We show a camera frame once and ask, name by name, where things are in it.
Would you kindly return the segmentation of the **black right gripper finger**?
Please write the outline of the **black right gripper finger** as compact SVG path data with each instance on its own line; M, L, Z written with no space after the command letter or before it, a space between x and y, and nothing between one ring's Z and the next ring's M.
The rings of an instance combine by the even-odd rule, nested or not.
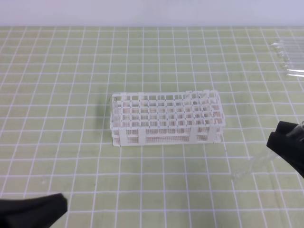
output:
M276 133L280 133L289 137L291 139L296 140L297 142L304 142L304 122L300 122L299 124L290 123L280 121L275 130Z
M304 145L283 134L271 132L266 146L304 177Z

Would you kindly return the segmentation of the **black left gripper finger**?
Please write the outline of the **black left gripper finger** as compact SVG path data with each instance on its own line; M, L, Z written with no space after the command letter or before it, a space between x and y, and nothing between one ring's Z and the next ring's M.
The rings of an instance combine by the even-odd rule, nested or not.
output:
M68 209L63 194L53 194L33 199L2 199L0 201L0 226L2 228L49 228Z

